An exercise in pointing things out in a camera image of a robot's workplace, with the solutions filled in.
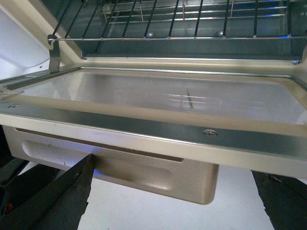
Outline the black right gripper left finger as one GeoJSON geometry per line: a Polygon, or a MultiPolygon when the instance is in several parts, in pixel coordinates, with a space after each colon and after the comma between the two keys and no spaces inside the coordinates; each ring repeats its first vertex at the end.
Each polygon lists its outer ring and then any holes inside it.
{"type": "Polygon", "coordinates": [[[15,158],[0,168],[2,230],[76,230],[94,173],[88,155],[66,171],[15,158]]]}

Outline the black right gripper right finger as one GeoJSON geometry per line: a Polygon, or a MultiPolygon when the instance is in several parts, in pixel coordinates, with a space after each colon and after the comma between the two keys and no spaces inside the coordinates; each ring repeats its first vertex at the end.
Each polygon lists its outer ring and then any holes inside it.
{"type": "Polygon", "coordinates": [[[307,228],[307,185],[287,176],[253,171],[259,196],[275,230],[307,228]]]}

